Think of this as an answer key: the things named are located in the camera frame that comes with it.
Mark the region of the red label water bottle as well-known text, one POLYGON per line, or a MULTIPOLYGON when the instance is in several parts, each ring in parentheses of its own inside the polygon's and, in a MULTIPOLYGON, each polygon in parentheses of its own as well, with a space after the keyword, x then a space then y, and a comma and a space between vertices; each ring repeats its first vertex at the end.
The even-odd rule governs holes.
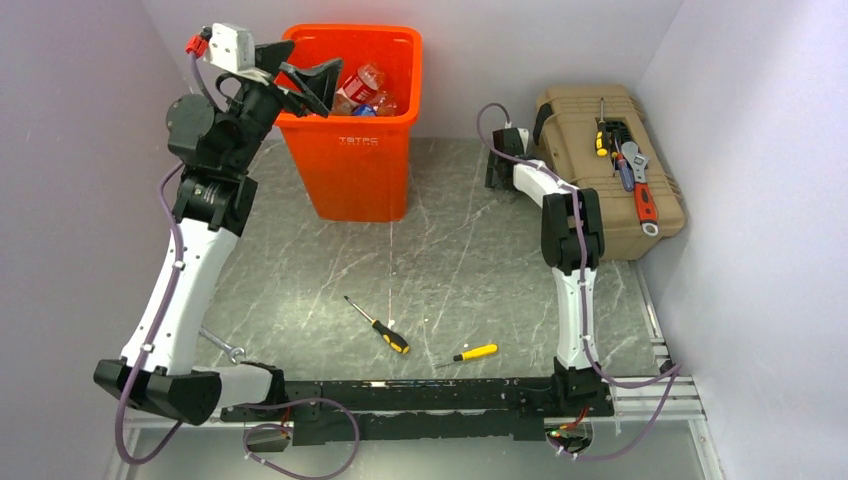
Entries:
POLYGON ((342 82, 336 94, 347 103, 359 106, 370 101, 384 86, 387 78, 387 73, 380 66, 366 63, 342 82))

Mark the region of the blue cap bottle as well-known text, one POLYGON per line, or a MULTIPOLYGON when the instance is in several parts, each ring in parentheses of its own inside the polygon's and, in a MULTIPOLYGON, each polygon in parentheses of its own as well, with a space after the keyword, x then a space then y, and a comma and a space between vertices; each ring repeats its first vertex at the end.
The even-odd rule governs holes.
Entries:
POLYGON ((352 115, 355 117, 377 117, 378 113, 374 106, 362 104, 352 110, 352 115))

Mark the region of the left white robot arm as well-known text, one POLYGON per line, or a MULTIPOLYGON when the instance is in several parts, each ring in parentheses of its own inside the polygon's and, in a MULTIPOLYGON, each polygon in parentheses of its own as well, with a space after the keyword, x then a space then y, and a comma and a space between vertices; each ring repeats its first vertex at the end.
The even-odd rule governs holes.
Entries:
POLYGON ((195 362, 202 322, 222 268, 241 238, 258 189, 249 167, 283 113, 325 117, 342 73, 333 58, 310 68, 289 61, 290 40, 262 44, 248 71, 224 68, 239 87, 224 107, 187 94, 169 107, 167 146, 178 159, 176 199, 165 205, 170 240, 145 312, 115 359, 97 364, 94 382, 134 409, 200 425, 228 407, 272 420, 287 406, 281 369, 246 361, 202 368, 195 362))

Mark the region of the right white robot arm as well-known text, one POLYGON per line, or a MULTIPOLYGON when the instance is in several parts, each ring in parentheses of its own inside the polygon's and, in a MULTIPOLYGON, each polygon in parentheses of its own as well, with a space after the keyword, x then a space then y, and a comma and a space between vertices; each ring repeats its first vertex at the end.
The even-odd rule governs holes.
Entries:
POLYGON ((492 133, 484 185, 519 191, 541 208, 540 248, 554 277, 559 333, 551 401, 574 415, 588 403, 606 399, 593 335, 593 288, 604 253, 599 197, 573 187, 543 161, 526 153, 529 133, 503 127, 492 133))

